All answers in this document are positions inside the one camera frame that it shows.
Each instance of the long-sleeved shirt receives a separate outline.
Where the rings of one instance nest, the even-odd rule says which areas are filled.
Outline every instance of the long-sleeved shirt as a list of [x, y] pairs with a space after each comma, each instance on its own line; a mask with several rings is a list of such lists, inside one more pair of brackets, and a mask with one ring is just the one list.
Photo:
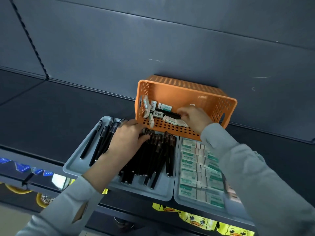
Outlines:
[[[289, 187], [264, 159], [239, 144], [218, 123], [207, 126], [201, 140], [219, 159], [219, 167], [253, 218], [260, 236], [315, 235], [315, 209]], [[101, 200], [88, 181], [79, 177], [17, 236], [79, 235]], [[73, 222], [88, 202], [81, 219]]]

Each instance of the person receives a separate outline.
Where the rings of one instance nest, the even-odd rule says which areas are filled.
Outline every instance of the person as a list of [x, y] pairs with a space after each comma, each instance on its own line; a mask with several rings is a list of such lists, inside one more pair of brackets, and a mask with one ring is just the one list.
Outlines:
[[[264, 159], [238, 143], [200, 108], [178, 109], [182, 119], [219, 159], [219, 167], [253, 218], [260, 236], [315, 235], [315, 209], [289, 187]], [[149, 138], [144, 125], [126, 121], [114, 134], [108, 151], [66, 188], [17, 236], [79, 235], [111, 179]]]

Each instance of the barcode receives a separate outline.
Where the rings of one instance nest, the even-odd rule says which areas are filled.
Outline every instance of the barcode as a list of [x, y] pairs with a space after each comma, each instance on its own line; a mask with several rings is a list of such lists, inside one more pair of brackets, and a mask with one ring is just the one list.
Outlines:
[[158, 111], [154, 111], [153, 112], [153, 116], [154, 117], [158, 117], [158, 118], [163, 118], [163, 113], [162, 112], [158, 112]]

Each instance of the tray with pens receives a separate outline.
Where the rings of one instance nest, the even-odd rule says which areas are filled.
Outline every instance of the tray with pens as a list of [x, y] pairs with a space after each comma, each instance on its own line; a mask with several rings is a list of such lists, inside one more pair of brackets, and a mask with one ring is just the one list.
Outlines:
[[[85, 173], [107, 151], [120, 121], [109, 116], [101, 118], [65, 163], [63, 170], [75, 176]], [[144, 129], [142, 134], [150, 135], [150, 139], [113, 178], [108, 188], [169, 201], [174, 190], [179, 137], [149, 129]]]

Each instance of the hand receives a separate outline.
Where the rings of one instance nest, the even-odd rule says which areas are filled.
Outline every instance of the hand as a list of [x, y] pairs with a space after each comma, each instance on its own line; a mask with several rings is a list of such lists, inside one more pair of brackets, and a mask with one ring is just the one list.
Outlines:
[[143, 135], [139, 138], [143, 128], [145, 126], [139, 124], [136, 119], [124, 121], [113, 135], [106, 155], [117, 158], [122, 163], [128, 163], [145, 140], [150, 139], [149, 135]]
[[201, 133], [206, 126], [214, 123], [202, 108], [182, 107], [177, 112], [181, 115], [182, 120], [197, 133]]

